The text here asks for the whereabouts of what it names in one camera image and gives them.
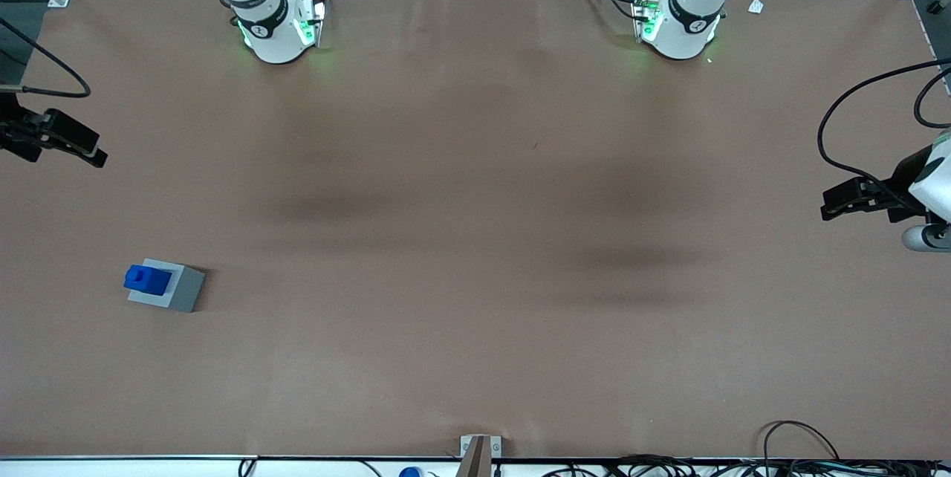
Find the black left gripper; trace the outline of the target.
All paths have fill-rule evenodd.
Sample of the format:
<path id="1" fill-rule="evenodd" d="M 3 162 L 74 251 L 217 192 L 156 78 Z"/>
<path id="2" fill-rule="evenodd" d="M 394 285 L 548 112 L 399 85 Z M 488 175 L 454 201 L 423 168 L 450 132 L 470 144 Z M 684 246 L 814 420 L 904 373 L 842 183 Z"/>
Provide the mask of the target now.
<path id="1" fill-rule="evenodd" d="M 931 223 L 933 217 L 923 203 L 910 195 L 912 182 L 918 178 L 930 156 L 931 146 L 925 146 L 907 156 L 895 166 L 889 178 L 871 179 L 853 177 L 833 186 L 822 194 L 819 208 L 821 219 L 831 221 L 845 214 L 857 212 L 886 212 L 890 223 L 899 223 L 912 217 Z"/>

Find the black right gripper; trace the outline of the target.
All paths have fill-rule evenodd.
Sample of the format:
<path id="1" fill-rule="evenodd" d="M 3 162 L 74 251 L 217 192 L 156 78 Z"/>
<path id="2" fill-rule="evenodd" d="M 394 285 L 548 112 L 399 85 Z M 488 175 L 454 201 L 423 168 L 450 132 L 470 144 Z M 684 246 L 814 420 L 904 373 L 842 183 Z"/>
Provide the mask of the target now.
<path id="1" fill-rule="evenodd" d="M 35 163 L 43 149 L 56 149 L 101 169 L 108 153 L 99 139 L 98 132 L 60 109 L 38 114 L 23 107 L 16 94 L 1 94 L 1 146 L 18 158 Z"/>

